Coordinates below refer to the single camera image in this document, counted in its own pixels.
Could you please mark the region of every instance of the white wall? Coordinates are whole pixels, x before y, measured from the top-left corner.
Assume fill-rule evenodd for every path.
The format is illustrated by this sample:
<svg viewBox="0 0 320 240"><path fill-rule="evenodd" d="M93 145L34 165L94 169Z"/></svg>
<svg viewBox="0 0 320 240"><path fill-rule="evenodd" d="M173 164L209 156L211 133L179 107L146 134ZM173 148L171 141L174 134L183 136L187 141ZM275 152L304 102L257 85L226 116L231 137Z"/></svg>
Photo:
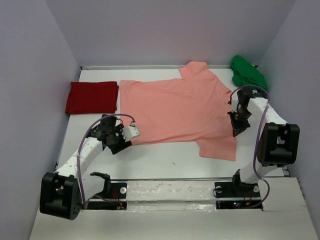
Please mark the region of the white wall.
<svg viewBox="0 0 320 240"><path fill-rule="evenodd" d="M259 64L294 0L46 0L80 66Z"/></svg>
<svg viewBox="0 0 320 240"><path fill-rule="evenodd" d="M27 240L80 69L44 0L0 1L0 239Z"/></svg>
<svg viewBox="0 0 320 240"><path fill-rule="evenodd" d="M320 236L320 1L297 0L259 66L273 107L300 127L298 156L290 173L300 178Z"/></svg>

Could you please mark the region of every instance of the white table surface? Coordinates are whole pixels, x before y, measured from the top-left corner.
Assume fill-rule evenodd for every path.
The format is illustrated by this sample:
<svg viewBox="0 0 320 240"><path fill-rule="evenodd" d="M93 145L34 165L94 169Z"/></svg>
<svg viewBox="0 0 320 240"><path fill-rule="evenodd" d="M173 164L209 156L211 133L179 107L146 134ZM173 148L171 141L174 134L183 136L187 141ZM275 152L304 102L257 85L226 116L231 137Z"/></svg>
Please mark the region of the white table surface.
<svg viewBox="0 0 320 240"><path fill-rule="evenodd" d="M231 90L233 72L229 68L210 69ZM104 82L120 80L156 81L180 78L178 69L127 69L127 70L83 70L80 82ZM120 112L120 94L117 113ZM62 166L78 149L87 128L101 114L71 115L63 142L58 167ZM258 122L251 116L251 127L237 136L236 161L213 159L199 156L196 142L170 142L131 146L112 155L106 149L91 164L87 172L108 173L113 180L138 179L191 179L231 178L240 168L252 160L258 129ZM269 177L284 176L281 168L268 174Z"/></svg>
<svg viewBox="0 0 320 240"><path fill-rule="evenodd" d="M159 191L157 181L132 181L128 183L128 191L133 192L129 198L138 201L134 203L136 206L129 202L128 210L82 210L73 221L38 211L30 240L317 240L297 180L272 177L268 181L271 191L263 203L264 211L179 207L178 203L182 204L179 196L185 201L195 197L203 201L214 199L209 194L212 181L172 181L170 186L162 183L164 190L176 190L166 192L171 193L170 199L177 200L177 204L139 203L164 199L166 193ZM259 187L264 196L266 184L260 182Z"/></svg>

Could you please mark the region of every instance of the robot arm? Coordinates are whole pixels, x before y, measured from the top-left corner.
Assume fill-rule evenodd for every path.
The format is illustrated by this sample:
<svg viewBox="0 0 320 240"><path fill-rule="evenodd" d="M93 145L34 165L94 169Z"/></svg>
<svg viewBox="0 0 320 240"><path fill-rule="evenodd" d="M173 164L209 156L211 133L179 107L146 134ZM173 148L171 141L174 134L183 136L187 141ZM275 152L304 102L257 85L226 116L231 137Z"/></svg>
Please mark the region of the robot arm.
<svg viewBox="0 0 320 240"><path fill-rule="evenodd" d="M116 121L114 116L105 118L86 136L80 156L82 173L106 147L112 154L116 154L131 146L130 140L140 135L135 123L124 127L122 123L116 126ZM39 207L41 213L70 220L78 216L83 200L79 189L77 156L78 151L75 151L63 166L54 173L47 172L43 176ZM107 194L111 188L111 179L106 173L92 172L82 182L85 199L90 199L95 194Z"/></svg>
<svg viewBox="0 0 320 240"><path fill-rule="evenodd" d="M264 93L250 88L240 89L237 95L238 101L232 102L232 111L228 112L234 137L250 127L248 118L251 115L260 121L268 103ZM264 177L276 168L282 168L296 161L300 129L296 124L287 123L270 105L262 126L264 127L259 137L255 166L256 172ZM259 178L253 165L251 161L236 172L233 176L236 186L258 183Z"/></svg>

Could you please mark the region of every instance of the red folded cloth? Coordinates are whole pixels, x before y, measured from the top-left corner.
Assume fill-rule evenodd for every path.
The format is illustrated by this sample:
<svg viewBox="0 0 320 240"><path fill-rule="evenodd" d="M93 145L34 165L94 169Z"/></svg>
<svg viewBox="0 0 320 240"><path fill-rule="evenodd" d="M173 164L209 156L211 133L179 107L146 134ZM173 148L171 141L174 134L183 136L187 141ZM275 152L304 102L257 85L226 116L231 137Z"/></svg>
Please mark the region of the red folded cloth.
<svg viewBox="0 0 320 240"><path fill-rule="evenodd" d="M117 110L116 81L71 82L67 114L113 114Z"/></svg>

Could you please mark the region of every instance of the wire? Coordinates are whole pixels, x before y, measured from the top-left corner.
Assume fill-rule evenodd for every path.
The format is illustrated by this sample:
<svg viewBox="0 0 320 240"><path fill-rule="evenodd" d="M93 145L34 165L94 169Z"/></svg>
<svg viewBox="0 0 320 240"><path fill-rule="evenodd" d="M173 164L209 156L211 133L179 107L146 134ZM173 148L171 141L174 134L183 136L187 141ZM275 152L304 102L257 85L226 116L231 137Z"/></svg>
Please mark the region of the wire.
<svg viewBox="0 0 320 240"><path fill-rule="evenodd" d="M109 201L109 200L105 199L104 197L99 196L98 194L96 194L94 196L97 197L98 199L101 199L101 200L103 200L103 201L105 201L107 203L110 203L110 204L116 204L117 203L116 201Z"/></svg>
<svg viewBox="0 0 320 240"><path fill-rule="evenodd" d="M265 108L264 108L264 111L263 111L263 114L262 114L262 117L261 117L261 120L260 120L260 123L259 123L258 132L257 132L257 134L256 134L254 154L253 154L253 171L254 171L255 175L256 175L260 180L262 180L262 181L265 182L265 184L266 184L266 186L267 186L267 191L266 191L266 194L265 194L264 198L263 198L259 203L254 204L254 205L252 205L252 206L246 207L246 208L252 209L252 208L255 208L255 207L261 205L261 204L267 199L267 197L269 196L269 193L270 193L270 185L269 185L269 183L267 182L267 180L265 180L263 177L261 177L261 176L259 175L259 173L257 172L257 168L256 168L257 151L258 151L258 143L259 143L259 138L260 138L260 132L261 132L261 128L262 128L264 119L265 119L265 117L266 117L268 108L269 108L270 98L269 98L268 92L267 92L264 88L262 88L262 87L260 87L260 86L257 86L257 85L248 84L248 85L244 85L244 86L241 86L241 87L238 87L237 89L235 89L235 90L231 93L231 95L230 95L230 100L229 100L229 101L230 101L230 102L232 101L232 95L233 95L236 91L238 91L239 89L242 89L242 88L249 88L249 87L250 87L250 88L260 89L260 90L262 90L263 92L265 92L265 93L266 93L266 96L267 96L266 106L265 106Z"/></svg>
<svg viewBox="0 0 320 240"><path fill-rule="evenodd" d="M119 200L119 197L118 197L118 194L117 194L116 190L113 189L113 192L114 192L114 194L115 194L115 196L116 196L116 199L117 199L119 205L120 205L121 207L123 207L124 205L123 205L122 202Z"/></svg>
<svg viewBox="0 0 320 240"><path fill-rule="evenodd" d="M124 121L122 121L122 119L121 119L121 118L117 118L117 120L121 121L121 123L122 123L122 124L124 123Z"/></svg>
<svg viewBox="0 0 320 240"><path fill-rule="evenodd" d="M240 205L246 200L247 194L244 194L244 199L240 202Z"/></svg>
<svg viewBox="0 0 320 240"><path fill-rule="evenodd" d="M112 191L112 196L113 196L113 199L115 201L115 205L118 207L118 202L117 202L117 198L116 198L116 195L115 195L114 191Z"/></svg>
<svg viewBox="0 0 320 240"><path fill-rule="evenodd" d="M78 181L79 181L79 186L80 186L81 197L82 197L84 209L87 209L89 201L86 200L85 190L84 190L84 183L83 183L82 174L81 174L81 166L80 166L81 150L82 150L82 148L83 148L84 142L85 142L85 140L86 140L86 138L87 138L90 130L91 130L98 122L100 122L101 120L107 119L107 118L110 118L110 117L113 117L113 116L125 116L125 117L129 117L129 118L132 119L132 123L135 123L135 122L136 122L133 116L130 116L130 115L124 114L124 113L114 113L114 114L109 114L109 115L106 115L106 116L103 116L103 117L99 118L99 119L96 120L94 123L92 123L91 126L88 128L88 130L85 132L85 134L84 134L84 136L83 136L83 138L82 138L82 140L81 140L81 143L80 143L80 146L79 146L79 149L78 149L78 153L77 153L77 156L76 156L76 167L77 167Z"/></svg>
<svg viewBox="0 0 320 240"><path fill-rule="evenodd" d="M249 206L252 202L252 194L251 194L251 191L249 191L249 195L250 195L250 200L245 204L247 206Z"/></svg>

